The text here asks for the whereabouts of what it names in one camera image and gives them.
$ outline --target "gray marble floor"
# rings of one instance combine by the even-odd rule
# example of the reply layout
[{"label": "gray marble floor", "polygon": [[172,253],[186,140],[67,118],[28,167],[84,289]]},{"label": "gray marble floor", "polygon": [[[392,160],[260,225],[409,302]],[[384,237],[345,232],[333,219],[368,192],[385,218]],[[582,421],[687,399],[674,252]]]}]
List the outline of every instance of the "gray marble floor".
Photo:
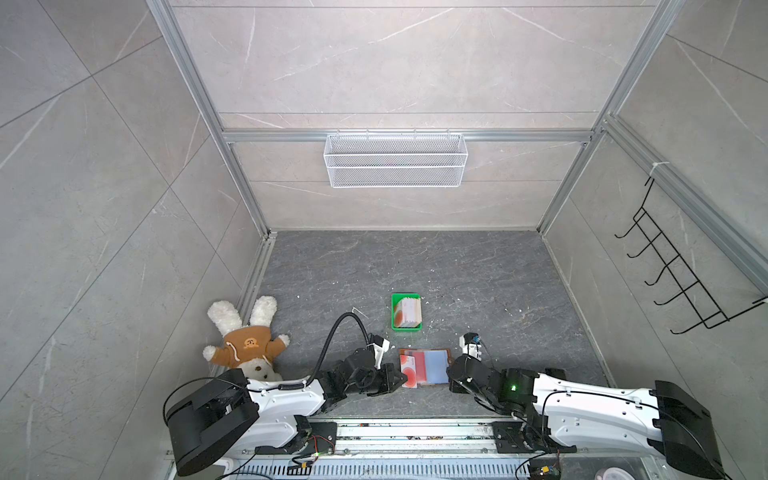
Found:
[{"label": "gray marble floor", "polygon": [[[391,294],[420,293],[424,326],[391,328]],[[336,318],[353,307],[370,333],[395,349],[450,348],[480,333],[498,368],[564,369],[570,380],[606,385],[549,254],[536,232],[280,232],[260,294],[277,298],[273,335],[291,344],[277,359],[286,379],[307,375]],[[362,337],[353,319],[336,331],[324,366],[349,355]],[[354,396],[330,416],[488,416],[469,396],[447,386]]]}]

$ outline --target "wall hook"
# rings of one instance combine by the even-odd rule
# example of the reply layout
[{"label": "wall hook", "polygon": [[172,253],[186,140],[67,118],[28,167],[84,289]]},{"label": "wall hook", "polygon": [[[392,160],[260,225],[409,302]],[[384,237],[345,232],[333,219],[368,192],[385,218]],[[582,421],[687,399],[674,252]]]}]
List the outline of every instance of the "wall hook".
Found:
[{"label": "wall hook", "polygon": [[[745,310],[742,310],[742,311],[738,312],[735,315],[728,316],[728,315],[725,314],[725,312],[723,311],[722,307],[720,307],[720,304],[718,304],[717,301],[712,297],[712,294],[710,294],[710,291],[707,290],[707,288],[701,282],[699,277],[696,275],[696,272],[694,272],[694,269],[692,269],[690,267],[690,265],[688,265],[688,262],[685,260],[685,258],[682,255],[680,255],[680,252],[677,250],[677,247],[674,246],[674,243],[672,243],[670,241],[669,237],[667,237],[667,234],[659,227],[658,223],[656,223],[656,220],[654,220],[654,218],[648,213],[648,211],[645,210],[645,202],[646,202],[646,200],[648,200],[648,194],[650,194],[650,189],[654,186],[654,182],[655,182],[655,180],[653,178],[651,178],[651,177],[649,177],[648,180],[646,180],[645,185],[648,186],[648,189],[645,192],[645,197],[643,198],[643,203],[640,205],[640,208],[637,209],[637,212],[635,213],[635,215],[632,216],[632,220],[633,220],[632,226],[629,227],[629,230],[627,230],[627,232],[624,235],[616,235],[616,234],[614,234],[614,237],[616,237],[616,238],[624,238],[627,235],[629,235],[629,233],[632,230],[637,228],[643,234],[643,236],[645,237],[645,240],[647,240],[648,243],[646,243],[645,247],[643,247],[643,249],[640,250],[640,252],[637,255],[630,255],[628,253],[627,257],[637,258],[640,255],[642,255],[643,252],[648,250],[648,248],[650,247],[656,253],[656,255],[659,257],[661,262],[664,264],[664,266],[661,268],[661,271],[659,272],[659,275],[656,277],[656,280],[654,280],[651,283],[648,283],[647,281],[645,281],[645,284],[648,285],[648,286],[656,285],[659,282],[659,280],[661,280],[661,276],[664,274],[664,271],[666,270],[667,272],[670,273],[670,275],[672,276],[672,279],[675,281],[675,283],[677,284],[677,287],[680,289],[680,291],[678,293],[676,293],[672,298],[670,298],[666,302],[658,303],[656,300],[654,300],[654,303],[656,305],[658,305],[658,306],[667,305],[668,303],[670,303],[672,300],[675,300],[679,296],[684,296],[685,299],[690,304],[691,308],[694,309],[694,312],[696,312],[696,315],[699,317],[699,322],[698,323],[695,323],[695,324],[689,326],[688,328],[683,329],[683,330],[678,331],[678,332],[670,329],[670,332],[672,332],[674,335],[681,335],[683,333],[690,332],[692,329],[696,328],[699,325],[704,325],[704,328],[706,328],[706,329],[713,329],[716,326],[722,325],[725,322],[729,322],[732,319],[735,319],[736,317],[738,317],[740,315],[743,315],[744,313],[749,312],[750,310],[756,309],[758,306],[765,305],[766,303],[768,303],[768,296],[765,296],[765,297],[763,297],[763,298],[761,298],[759,300],[755,300],[754,302],[752,302],[752,306],[750,306],[749,308],[747,308]],[[643,229],[643,226],[640,225],[640,221],[643,220],[644,218],[647,218],[654,225],[654,227],[656,227],[656,229],[658,230],[659,233],[657,233],[655,237],[650,238],[648,233]],[[656,240],[658,240],[660,237],[663,237],[667,241],[667,243],[669,243],[669,245],[672,247],[672,250],[674,250],[674,252],[675,252],[674,257],[672,257],[672,259],[669,260],[669,261],[664,259],[664,257],[661,255],[661,252],[659,252],[659,250],[656,248],[656,245],[654,244],[654,242]],[[685,269],[688,270],[690,272],[690,274],[694,276],[694,279],[696,279],[696,281],[694,281],[692,284],[690,284],[689,286],[687,286],[685,288],[683,288],[683,286],[680,283],[680,281],[678,280],[677,276],[674,274],[674,272],[670,268],[670,266],[672,265],[672,263],[675,260],[680,260],[683,263],[683,265],[685,266]],[[707,294],[709,299],[712,301],[714,306],[717,308],[717,311],[715,313],[713,313],[712,315],[709,315],[707,318],[704,318],[701,315],[701,312],[699,312],[699,309],[696,308],[696,304],[688,296],[688,290],[690,290],[691,288],[693,288],[696,285],[700,285],[701,286],[702,290]],[[713,319],[714,317],[716,317],[718,315],[723,316],[723,319],[721,321],[719,321],[719,322],[717,322],[717,323],[715,323],[713,325],[707,325],[707,321],[708,320],[711,320],[711,319]]]}]

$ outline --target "aluminum frame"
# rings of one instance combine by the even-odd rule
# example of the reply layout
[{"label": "aluminum frame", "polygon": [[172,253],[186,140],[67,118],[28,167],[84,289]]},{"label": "aluminum frame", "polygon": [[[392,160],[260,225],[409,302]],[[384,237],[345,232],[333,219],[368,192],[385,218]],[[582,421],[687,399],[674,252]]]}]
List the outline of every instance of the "aluminum frame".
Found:
[{"label": "aluminum frame", "polygon": [[187,87],[192,94],[192,98],[197,105],[197,110],[200,111],[200,116],[208,126],[210,136],[213,138],[216,148],[218,148],[219,153],[224,158],[224,163],[227,165],[230,175],[232,175],[232,180],[234,180],[235,186],[240,192],[240,196],[243,198],[243,202],[248,209],[251,219],[253,219],[253,223],[259,230],[261,237],[266,239],[270,229],[266,225],[264,215],[259,208],[259,204],[256,202],[256,197],[253,195],[253,191],[250,189],[250,183],[243,171],[243,167],[237,160],[231,146],[224,140],[222,135],[223,128],[219,121],[219,116],[210,99],[210,95],[205,88],[200,72],[197,71],[197,68],[194,65],[194,60],[189,52],[187,43],[184,41],[179,25],[176,23],[174,13],[171,11],[166,0],[147,0],[147,5],[149,5],[149,9],[157,22],[157,26],[163,34],[165,42],[168,44],[170,53],[173,55],[174,60],[179,67],[184,83],[187,84]]},{"label": "aluminum frame", "polygon": [[[589,142],[592,130],[578,128],[449,128],[452,134],[461,134],[466,141],[580,141]],[[222,135],[225,141],[259,142],[259,141],[301,141],[324,142],[331,134],[431,134],[445,133],[445,128],[291,128],[277,129],[229,129]]]},{"label": "aluminum frame", "polygon": [[768,257],[750,236],[620,118],[605,119],[607,134],[651,175],[696,225],[763,293],[768,294]]},{"label": "aluminum frame", "polygon": [[558,191],[555,192],[552,202],[544,212],[544,216],[541,218],[538,230],[541,235],[546,235],[549,228],[552,226],[554,219],[560,213],[565,201],[571,195],[571,191],[574,185],[578,181],[581,174],[584,172],[589,159],[594,152],[597,144],[600,143],[600,139],[604,134],[604,129],[601,124],[605,122],[605,119],[609,116],[616,114],[624,102],[629,97],[632,88],[637,83],[637,79],[645,70],[650,58],[653,57],[656,49],[658,48],[664,35],[669,31],[672,26],[672,22],[677,17],[677,13],[683,8],[686,0],[662,0],[662,2],[656,7],[653,16],[650,18],[640,41],[637,43],[637,47],[634,49],[632,56],[630,57],[627,66],[624,67],[624,71],[621,72],[621,76],[611,92],[611,96],[605,102],[603,110],[598,116],[598,120],[592,129],[594,136],[589,145],[584,145],[584,148],[576,156],[574,163],[563,178]]}]

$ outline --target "white wire basket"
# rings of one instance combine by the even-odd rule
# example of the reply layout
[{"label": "white wire basket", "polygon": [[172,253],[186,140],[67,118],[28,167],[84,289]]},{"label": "white wire basket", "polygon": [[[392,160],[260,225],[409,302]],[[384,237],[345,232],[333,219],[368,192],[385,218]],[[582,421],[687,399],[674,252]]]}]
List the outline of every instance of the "white wire basket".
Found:
[{"label": "white wire basket", "polygon": [[323,152],[331,187],[458,187],[467,144],[450,132],[328,135]]}]

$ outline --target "green plastic basket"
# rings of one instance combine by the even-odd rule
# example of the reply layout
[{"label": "green plastic basket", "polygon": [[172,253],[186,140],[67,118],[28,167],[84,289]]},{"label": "green plastic basket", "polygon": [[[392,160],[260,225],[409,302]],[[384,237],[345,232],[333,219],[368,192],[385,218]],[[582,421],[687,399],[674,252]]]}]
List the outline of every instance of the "green plastic basket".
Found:
[{"label": "green plastic basket", "polygon": [[422,298],[421,295],[418,293],[393,293],[392,294],[392,329],[396,330],[398,332],[418,332],[422,329],[422,325],[424,325],[424,319],[422,318],[422,322],[419,324],[419,326],[414,326],[410,328],[404,328],[401,326],[395,326],[395,308],[397,307],[397,304],[400,302],[400,300],[404,298]]}]

